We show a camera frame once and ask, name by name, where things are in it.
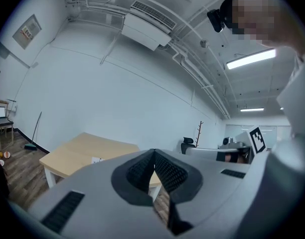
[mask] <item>air conditioner unit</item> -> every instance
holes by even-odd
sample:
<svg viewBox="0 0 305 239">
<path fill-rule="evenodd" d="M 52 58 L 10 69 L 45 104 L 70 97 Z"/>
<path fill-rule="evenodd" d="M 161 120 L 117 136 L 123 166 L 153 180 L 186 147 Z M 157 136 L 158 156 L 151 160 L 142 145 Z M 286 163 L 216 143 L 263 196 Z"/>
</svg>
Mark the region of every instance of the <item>air conditioner unit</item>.
<svg viewBox="0 0 305 239">
<path fill-rule="evenodd" d="M 125 16 L 122 34 L 156 50 L 159 45 L 166 46 L 170 42 L 168 33 L 175 26 L 175 22 L 158 10 L 135 1 L 131 13 Z"/>
</svg>

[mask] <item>white table leg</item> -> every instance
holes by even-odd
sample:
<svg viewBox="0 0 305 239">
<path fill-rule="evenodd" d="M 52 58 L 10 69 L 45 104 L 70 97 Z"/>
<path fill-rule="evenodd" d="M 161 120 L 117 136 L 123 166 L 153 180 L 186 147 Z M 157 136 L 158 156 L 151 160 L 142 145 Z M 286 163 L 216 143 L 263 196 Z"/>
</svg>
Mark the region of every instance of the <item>white table leg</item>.
<svg viewBox="0 0 305 239">
<path fill-rule="evenodd" d="M 150 190 L 151 190 L 150 196 L 152 197 L 153 202 L 155 201 L 156 197 L 158 196 L 160 189 L 161 189 L 161 185 L 150 188 Z"/>
<path fill-rule="evenodd" d="M 51 187 L 55 186 L 56 182 L 55 182 L 54 174 L 50 170 L 48 170 L 46 167 L 44 167 L 44 171 L 45 171 L 48 187 L 51 188 Z"/>
</svg>

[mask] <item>ball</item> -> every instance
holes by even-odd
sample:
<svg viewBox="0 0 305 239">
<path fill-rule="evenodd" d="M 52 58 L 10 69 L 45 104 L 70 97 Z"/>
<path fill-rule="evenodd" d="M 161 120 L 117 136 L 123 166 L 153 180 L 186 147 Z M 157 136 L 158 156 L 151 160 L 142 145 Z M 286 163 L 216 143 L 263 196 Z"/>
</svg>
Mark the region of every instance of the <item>ball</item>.
<svg viewBox="0 0 305 239">
<path fill-rule="evenodd" d="M 8 151 L 4 152 L 4 158 L 9 158 L 9 157 L 11 157 L 11 154 Z"/>
</svg>

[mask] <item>broom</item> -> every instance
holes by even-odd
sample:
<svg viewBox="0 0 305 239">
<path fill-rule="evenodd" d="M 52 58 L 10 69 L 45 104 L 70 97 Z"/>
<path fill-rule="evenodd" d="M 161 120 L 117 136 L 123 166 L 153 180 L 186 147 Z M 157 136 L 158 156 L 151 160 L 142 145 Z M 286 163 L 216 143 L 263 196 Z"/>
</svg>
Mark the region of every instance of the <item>broom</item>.
<svg viewBox="0 0 305 239">
<path fill-rule="evenodd" d="M 41 118 L 42 112 L 39 114 L 38 116 L 38 120 L 34 129 L 34 133 L 33 133 L 33 137 L 32 137 L 32 142 L 31 143 L 27 143 L 26 145 L 24 145 L 24 149 L 30 149 L 30 150 L 37 150 L 37 147 L 33 144 L 33 139 L 34 139 L 34 135 L 35 135 L 35 131 L 37 128 L 37 124 L 39 122 L 39 118 Z"/>
</svg>

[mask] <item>coat rack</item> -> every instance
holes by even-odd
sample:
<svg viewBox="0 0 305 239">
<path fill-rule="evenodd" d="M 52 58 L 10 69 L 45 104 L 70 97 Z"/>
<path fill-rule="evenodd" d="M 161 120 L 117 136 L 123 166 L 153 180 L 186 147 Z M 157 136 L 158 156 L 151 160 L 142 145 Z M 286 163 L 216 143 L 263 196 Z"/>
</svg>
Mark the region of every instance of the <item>coat rack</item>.
<svg viewBox="0 0 305 239">
<path fill-rule="evenodd" d="M 200 134 L 201 134 L 200 130 L 201 130 L 201 125 L 202 125 L 202 124 L 203 124 L 203 122 L 201 121 L 200 124 L 199 124 L 199 129 L 198 129 L 198 131 L 199 131 L 198 137 L 196 138 L 196 139 L 197 139 L 197 141 L 196 141 L 196 148 L 198 147 L 199 136 L 200 136 Z"/>
</svg>

